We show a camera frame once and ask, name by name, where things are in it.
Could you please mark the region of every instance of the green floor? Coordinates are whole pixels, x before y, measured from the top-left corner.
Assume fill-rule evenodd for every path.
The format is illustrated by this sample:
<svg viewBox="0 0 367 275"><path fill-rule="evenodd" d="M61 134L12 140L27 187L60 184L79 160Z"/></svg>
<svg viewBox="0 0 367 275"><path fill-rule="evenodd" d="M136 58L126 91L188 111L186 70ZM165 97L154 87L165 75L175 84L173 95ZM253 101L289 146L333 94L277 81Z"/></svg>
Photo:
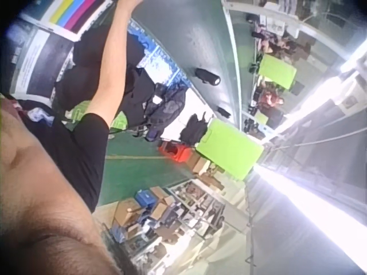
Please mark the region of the green floor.
<svg viewBox="0 0 367 275"><path fill-rule="evenodd" d="M110 140L107 155L161 156L155 144L119 133ZM167 186L191 177L184 164L168 159L107 159L99 206L133 197L140 189Z"/></svg>

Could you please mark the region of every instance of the blue box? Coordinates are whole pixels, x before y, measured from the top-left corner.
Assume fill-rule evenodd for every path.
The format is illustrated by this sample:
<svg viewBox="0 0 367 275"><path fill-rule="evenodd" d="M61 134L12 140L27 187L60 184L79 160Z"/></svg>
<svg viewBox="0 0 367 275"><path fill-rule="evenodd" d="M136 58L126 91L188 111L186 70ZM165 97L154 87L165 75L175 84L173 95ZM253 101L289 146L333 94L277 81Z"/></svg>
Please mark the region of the blue box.
<svg viewBox="0 0 367 275"><path fill-rule="evenodd" d="M158 198L150 190L140 190L135 195L135 200L141 207L153 208L158 202Z"/></svg>

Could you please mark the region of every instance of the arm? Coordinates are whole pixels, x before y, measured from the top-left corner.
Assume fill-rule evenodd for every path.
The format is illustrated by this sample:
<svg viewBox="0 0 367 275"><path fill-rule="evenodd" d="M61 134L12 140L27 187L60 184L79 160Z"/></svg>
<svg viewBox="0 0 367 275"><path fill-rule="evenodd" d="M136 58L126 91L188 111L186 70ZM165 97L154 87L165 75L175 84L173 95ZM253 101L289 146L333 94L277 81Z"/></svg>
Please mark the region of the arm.
<svg viewBox="0 0 367 275"><path fill-rule="evenodd" d="M119 0L104 46L99 85L86 113L95 113L111 125L122 101L126 74L127 26L141 0Z"/></svg>

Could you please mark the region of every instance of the hand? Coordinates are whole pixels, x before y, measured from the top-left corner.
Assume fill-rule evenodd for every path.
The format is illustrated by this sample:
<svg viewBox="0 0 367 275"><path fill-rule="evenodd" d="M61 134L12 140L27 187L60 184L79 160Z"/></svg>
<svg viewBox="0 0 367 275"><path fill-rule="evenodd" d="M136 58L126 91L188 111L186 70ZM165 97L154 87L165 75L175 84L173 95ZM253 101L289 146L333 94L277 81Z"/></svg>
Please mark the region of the hand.
<svg viewBox="0 0 367 275"><path fill-rule="evenodd" d="M118 0L117 9L128 10L132 13L141 2L143 0Z"/></svg>

